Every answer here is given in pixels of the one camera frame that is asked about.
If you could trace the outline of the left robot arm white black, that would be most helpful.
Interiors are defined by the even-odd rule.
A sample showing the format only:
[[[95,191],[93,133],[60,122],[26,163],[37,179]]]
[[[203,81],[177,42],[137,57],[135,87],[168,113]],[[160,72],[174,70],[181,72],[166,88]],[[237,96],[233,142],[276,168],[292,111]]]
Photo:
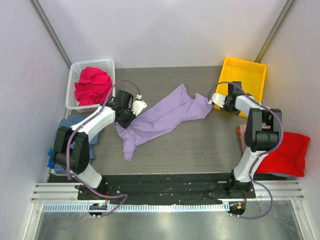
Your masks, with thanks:
[[[95,112],[81,122],[71,126],[61,126],[57,130],[52,150],[55,165],[67,169],[89,186],[89,194],[100,200],[107,192],[105,179],[90,164],[90,141],[106,126],[118,123],[128,127],[136,118],[133,110],[134,96],[124,90],[118,90],[115,96],[99,106]]]

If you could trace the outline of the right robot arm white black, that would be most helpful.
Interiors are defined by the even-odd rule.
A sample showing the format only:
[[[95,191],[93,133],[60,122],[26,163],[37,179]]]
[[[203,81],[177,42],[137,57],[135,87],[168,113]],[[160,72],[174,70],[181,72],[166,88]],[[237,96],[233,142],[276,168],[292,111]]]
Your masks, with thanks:
[[[224,97],[222,109],[247,115],[244,133],[246,148],[225,186],[230,197],[240,198],[253,190],[253,176],[257,168],[263,159],[282,143],[282,111],[257,102],[253,96],[244,92],[240,82],[228,83],[228,94]]]

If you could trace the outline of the yellow plastic tray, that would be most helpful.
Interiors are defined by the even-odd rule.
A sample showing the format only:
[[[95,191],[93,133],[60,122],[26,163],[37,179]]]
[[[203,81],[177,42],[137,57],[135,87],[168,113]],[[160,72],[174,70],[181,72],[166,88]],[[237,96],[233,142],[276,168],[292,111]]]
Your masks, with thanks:
[[[240,82],[242,89],[260,103],[263,97],[266,74],[267,66],[265,64],[226,57],[215,92],[226,96],[228,94],[227,82]]]

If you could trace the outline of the purple t shirt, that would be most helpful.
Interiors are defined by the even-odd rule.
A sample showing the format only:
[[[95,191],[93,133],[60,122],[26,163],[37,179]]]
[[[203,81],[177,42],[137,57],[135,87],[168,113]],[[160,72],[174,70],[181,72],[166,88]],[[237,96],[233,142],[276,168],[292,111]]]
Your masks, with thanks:
[[[124,160],[130,162],[137,146],[172,132],[180,123],[205,119],[212,108],[206,97],[196,93],[192,98],[185,85],[180,84],[155,106],[136,117],[127,128],[115,124],[122,138]]]

